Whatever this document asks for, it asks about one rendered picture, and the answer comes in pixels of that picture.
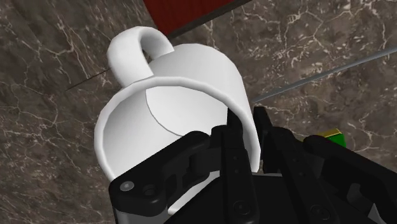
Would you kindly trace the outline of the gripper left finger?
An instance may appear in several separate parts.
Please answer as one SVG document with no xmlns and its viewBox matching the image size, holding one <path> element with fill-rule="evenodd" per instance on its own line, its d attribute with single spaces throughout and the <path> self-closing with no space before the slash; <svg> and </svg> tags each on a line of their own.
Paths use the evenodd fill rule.
<svg viewBox="0 0 397 224">
<path fill-rule="evenodd" d="M 168 208 L 189 189 L 211 181 L 174 220 L 186 224 L 258 224 L 260 210 L 242 140 L 242 120 L 232 111 L 211 134 L 192 131 L 129 169 L 109 185 L 116 224 L 166 224 Z"/>
</svg>

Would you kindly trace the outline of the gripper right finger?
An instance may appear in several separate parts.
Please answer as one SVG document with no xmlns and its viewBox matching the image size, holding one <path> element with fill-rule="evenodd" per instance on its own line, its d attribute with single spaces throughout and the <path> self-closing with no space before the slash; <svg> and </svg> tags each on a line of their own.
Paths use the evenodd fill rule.
<svg viewBox="0 0 397 224">
<path fill-rule="evenodd" d="M 299 141 L 253 111 L 265 172 L 280 172 L 299 224 L 397 224 L 397 173 L 329 139 Z"/>
</svg>

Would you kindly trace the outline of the white mug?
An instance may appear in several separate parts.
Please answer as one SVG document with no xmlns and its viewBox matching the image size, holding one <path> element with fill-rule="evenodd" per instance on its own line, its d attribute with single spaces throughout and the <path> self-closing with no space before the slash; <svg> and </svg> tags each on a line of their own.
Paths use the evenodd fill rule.
<svg viewBox="0 0 397 224">
<path fill-rule="evenodd" d="M 110 183 L 189 132 L 211 134 L 226 125 L 228 111 L 242 120 L 251 172 L 259 169 L 261 147 L 242 76 L 225 54 L 197 43 L 173 46 L 160 31 L 138 26 L 115 36 L 107 56 L 121 89 L 98 117 L 94 148 Z M 211 172 L 168 214 L 217 177 Z"/>
</svg>

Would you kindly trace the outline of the green and yellow block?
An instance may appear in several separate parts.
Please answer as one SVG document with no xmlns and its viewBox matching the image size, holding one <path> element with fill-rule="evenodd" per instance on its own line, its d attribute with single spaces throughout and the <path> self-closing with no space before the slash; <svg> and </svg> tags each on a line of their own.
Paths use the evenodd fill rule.
<svg viewBox="0 0 397 224">
<path fill-rule="evenodd" d="M 317 134 L 318 136 L 325 137 L 333 143 L 346 147 L 346 141 L 343 133 L 338 129 L 330 129 L 324 132 L 320 132 Z"/>
</svg>

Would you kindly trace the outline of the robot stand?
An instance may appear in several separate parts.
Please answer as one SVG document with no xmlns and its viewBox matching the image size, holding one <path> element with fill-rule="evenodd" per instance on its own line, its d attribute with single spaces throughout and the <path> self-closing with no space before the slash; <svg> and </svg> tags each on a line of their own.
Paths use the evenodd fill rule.
<svg viewBox="0 0 397 224">
<path fill-rule="evenodd" d="M 251 0 L 143 0 L 157 29 L 176 38 Z"/>
</svg>

